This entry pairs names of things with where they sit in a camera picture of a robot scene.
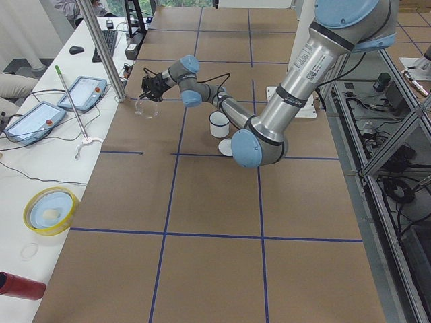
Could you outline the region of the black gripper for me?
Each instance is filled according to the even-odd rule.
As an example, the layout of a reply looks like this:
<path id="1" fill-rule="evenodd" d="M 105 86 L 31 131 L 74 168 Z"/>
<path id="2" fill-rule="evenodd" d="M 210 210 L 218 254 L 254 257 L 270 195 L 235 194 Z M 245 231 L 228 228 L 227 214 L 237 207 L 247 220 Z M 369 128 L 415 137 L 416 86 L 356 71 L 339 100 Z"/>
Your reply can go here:
<path id="1" fill-rule="evenodd" d="M 156 74 L 154 77 L 144 77 L 144 93 L 139 98 L 141 100 L 151 100 L 161 102 L 163 94 L 168 91 L 168 86 L 164 81 L 162 74 Z"/>

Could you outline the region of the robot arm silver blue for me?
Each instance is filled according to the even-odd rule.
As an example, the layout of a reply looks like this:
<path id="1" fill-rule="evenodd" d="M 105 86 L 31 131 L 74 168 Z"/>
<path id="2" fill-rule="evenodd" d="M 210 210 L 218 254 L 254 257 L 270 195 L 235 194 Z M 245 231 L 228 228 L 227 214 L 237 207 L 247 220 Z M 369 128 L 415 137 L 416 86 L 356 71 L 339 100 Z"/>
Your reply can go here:
<path id="1" fill-rule="evenodd" d="M 288 150 L 284 131 L 336 60 L 344 54 L 391 46 L 398 12 L 398 1 L 316 1 L 309 39 L 258 116 L 223 87 L 198 82 L 199 61 L 193 55 L 182 57 L 154 77 L 145 76 L 140 98 L 160 102 L 164 92 L 178 86 L 186 107 L 213 104 L 238 129 L 231 139 L 237 164 L 246 168 L 274 164 Z"/>

